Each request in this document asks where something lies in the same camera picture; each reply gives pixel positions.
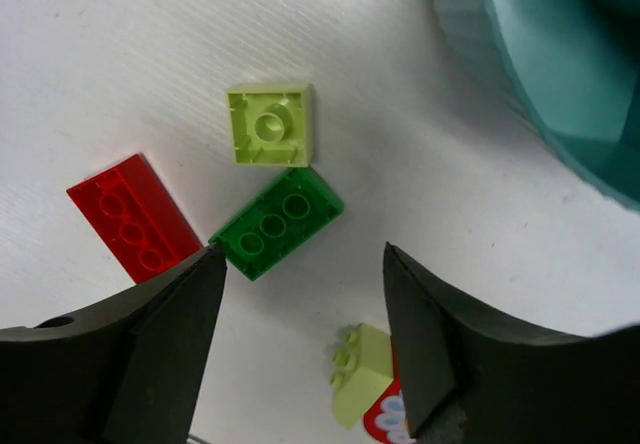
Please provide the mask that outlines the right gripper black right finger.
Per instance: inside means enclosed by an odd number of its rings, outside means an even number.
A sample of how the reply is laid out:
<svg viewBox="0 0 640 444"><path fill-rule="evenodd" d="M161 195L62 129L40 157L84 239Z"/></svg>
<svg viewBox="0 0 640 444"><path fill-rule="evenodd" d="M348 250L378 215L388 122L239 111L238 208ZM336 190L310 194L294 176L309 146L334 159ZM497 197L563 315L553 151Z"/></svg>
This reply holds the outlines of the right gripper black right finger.
<svg viewBox="0 0 640 444"><path fill-rule="evenodd" d="M635 443L639 328L592 337L502 312L395 245L383 256L392 347L420 443Z"/></svg>

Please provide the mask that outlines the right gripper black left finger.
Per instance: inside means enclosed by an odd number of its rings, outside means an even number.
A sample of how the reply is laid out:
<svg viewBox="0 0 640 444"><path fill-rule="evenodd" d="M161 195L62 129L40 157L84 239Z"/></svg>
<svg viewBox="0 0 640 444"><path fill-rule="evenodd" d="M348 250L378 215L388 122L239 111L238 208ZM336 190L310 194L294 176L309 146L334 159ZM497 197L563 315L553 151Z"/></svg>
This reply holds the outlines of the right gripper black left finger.
<svg viewBox="0 0 640 444"><path fill-rule="evenodd" d="M3 329L2 441L186 442L226 271L210 245L90 306Z"/></svg>

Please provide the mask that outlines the green lego plate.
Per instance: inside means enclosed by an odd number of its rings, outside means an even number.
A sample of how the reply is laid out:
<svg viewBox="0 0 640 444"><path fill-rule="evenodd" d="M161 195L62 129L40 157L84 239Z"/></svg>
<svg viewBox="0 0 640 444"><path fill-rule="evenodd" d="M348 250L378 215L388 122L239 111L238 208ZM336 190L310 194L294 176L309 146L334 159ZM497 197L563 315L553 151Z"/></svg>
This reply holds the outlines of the green lego plate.
<svg viewBox="0 0 640 444"><path fill-rule="evenodd" d="M312 168L279 175L210 239L254 281L344 211L344 203Z"/></svg>

